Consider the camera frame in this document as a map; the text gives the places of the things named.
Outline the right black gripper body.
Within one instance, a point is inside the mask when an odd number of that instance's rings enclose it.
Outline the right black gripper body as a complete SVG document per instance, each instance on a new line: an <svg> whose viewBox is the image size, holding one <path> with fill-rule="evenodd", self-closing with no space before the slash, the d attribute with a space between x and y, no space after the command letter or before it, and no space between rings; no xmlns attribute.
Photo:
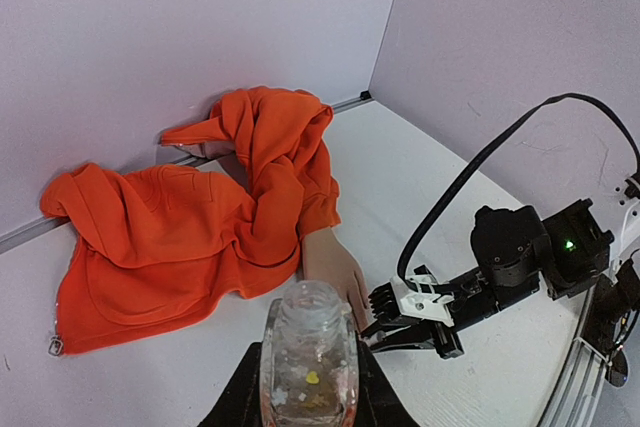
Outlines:
<svg viewBox="0 0 640 427"><path fill-rule="evenodd" d="M470 244L478 266L450 281L458 288L448 304L454 325L432 329L436 352L445 360L464 354L460 331L536 293L539 272L550 262L549 236L532 206L482 207Z"/></svg>

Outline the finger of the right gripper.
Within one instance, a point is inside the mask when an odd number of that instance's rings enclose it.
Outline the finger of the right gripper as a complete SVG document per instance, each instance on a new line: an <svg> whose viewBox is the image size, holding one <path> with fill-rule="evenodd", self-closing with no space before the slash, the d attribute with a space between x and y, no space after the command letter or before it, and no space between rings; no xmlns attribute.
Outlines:
<svg viewBox="0 0 640 427"><path fill-rule="evenodd" d="M388 336L368 342L368 347L372 352L388 352L395 350L434 350L434 342L431 337L426 339L394 338Z"/></svg>
<svg viewBox="0 0 640 427"><path fill-rule="evenodd" d="M362 338L430 338L431 322L413 317L376 320L361 332Z"/></svg>

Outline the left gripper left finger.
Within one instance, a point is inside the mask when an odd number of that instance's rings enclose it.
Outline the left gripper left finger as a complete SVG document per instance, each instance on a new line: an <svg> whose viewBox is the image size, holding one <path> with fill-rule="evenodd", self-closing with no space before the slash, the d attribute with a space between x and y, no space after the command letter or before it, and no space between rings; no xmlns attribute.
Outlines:
<svg viewBox="0 0 640 427"><path fill-rule="evenodd" d="M259 368L261 343L252 343L199 427L261 427Z"/></svg>

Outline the clear nail polish bottle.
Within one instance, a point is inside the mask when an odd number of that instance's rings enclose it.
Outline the clear nail polish bottle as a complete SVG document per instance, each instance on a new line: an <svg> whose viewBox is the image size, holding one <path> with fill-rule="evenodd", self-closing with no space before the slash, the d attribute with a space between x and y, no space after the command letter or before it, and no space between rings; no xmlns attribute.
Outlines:
<svg viewBox="0 0 640 427"><path fill-rule="evenodd" d="M352 426L359 365L351 307L328 283L301 281L270 306L262 341L265 426Z"/></svg>

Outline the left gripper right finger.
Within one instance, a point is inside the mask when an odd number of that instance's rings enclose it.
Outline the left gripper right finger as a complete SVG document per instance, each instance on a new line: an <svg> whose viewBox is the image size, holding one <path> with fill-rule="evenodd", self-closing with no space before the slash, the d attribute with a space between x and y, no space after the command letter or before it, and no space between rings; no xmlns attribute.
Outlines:
<svg viewBox="0 0 640 427"><path fill-rule="evenodd" d="M355 427L417 427L382 368L362 341L357 343L359 393Z"/></svg>

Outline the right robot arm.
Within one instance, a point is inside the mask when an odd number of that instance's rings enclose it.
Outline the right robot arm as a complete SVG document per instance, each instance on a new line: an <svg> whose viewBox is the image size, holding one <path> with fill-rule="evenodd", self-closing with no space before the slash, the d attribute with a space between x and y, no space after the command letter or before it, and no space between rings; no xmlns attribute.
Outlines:
<svg viewBox="0 0 640 427"><path fill-rule="evenodd" d="M525 300L542 286L552 300L593 290L579 339L607 364L606 379L627 380L622 352L639 318L639 276L627 259L610 279L614 235L600 229L592 201L578 200L541 219L535 209L492 209L475 214L470 244L477 267L445 283L424 265L395 275L369 295L374 322L362 336L374 352L435 350L463 355L459 332Z"/></svg>

